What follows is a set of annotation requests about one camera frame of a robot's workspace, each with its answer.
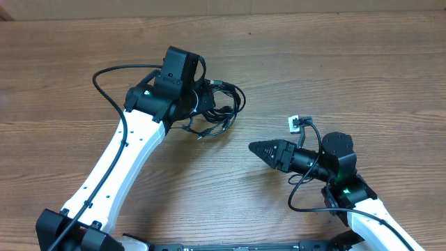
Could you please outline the black USB cable silver plug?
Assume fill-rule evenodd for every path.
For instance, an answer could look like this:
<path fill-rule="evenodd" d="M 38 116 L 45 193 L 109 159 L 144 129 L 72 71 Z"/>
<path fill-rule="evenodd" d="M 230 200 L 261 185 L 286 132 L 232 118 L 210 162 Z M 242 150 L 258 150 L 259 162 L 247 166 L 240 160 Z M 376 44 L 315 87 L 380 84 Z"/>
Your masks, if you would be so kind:
<path fill-rule="evenodd" d="M 212 123 L 213 127 L 199 132 L 197 139 L 204 137 L 217 136 L 227 131 L 235 122 L 239 112 L 243 110 L 247 99 L 243 91 L 236 85 L 221 80 L 210 80 L 211 89 L 214 92 L 220 91 L 233 99 L 232 106 L 223 106 L 219 109 L 212 109 L 205 112 L 203 117 L 207 122 Z"/>

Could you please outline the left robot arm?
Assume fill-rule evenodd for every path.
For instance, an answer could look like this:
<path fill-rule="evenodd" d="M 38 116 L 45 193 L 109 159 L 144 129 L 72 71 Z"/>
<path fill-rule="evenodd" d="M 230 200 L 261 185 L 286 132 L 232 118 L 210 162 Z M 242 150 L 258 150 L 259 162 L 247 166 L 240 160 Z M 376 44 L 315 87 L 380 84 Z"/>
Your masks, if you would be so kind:
<path fill-rule="evenodd" d="M 148 241 L 124 234 L 113 238 L 119 212 L 141 168 L 171 125 L 215 107 L 210 82 L 194 79 L 202 56 L 169 47 L 129 89 L 109 145 L 76 193 L 59 212 L 45 209 L 36 223 L 41 250 L 150 250 Z"/>

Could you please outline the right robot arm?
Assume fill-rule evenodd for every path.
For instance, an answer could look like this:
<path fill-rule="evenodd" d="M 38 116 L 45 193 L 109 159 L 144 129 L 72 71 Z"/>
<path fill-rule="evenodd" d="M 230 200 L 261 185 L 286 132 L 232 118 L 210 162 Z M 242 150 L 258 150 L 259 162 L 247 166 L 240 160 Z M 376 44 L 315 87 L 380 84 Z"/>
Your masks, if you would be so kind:
<path fill-rule="evenodd" d="M 249 150 L 273 169 L 325 183 L 321 190 L 324 211 L 338 216 L 349 227 L 327 244 L 327 250 L 422 249 L 357 173 L 350 135 L 328 133 L 321 141 L 320 153 L 283 139 L 252 142 Z"/>

